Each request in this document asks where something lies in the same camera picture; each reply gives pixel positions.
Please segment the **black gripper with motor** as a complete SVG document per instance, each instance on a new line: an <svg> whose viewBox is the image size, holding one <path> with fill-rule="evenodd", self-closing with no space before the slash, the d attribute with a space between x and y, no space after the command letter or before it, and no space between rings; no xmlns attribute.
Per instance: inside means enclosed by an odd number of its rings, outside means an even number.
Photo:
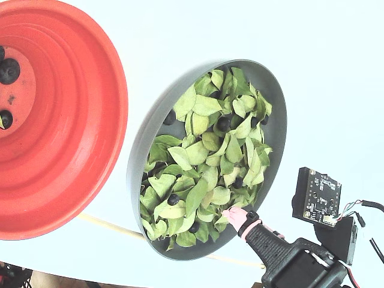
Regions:
<svg viewBox="0 0 384 288"><path fill-rule="evenodd" d="M324 247L304 238L289 243L255 211L233 206L223 216L266 266L265 287L341 287L347 269Z"/></svg>

